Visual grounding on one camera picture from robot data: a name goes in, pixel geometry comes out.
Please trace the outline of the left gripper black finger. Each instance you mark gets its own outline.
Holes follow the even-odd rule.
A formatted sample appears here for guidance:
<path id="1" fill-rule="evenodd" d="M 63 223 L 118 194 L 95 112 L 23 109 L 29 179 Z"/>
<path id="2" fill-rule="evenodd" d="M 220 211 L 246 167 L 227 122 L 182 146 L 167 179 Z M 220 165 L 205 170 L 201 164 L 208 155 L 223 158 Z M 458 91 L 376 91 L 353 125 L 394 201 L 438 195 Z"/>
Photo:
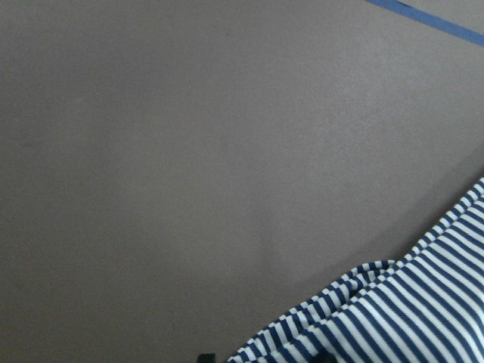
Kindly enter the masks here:
<path id="1" fill-rule="evenodd" d="M 215 353 L 203 353 L 198 355 L 197 363 L 216 363 Z"/>

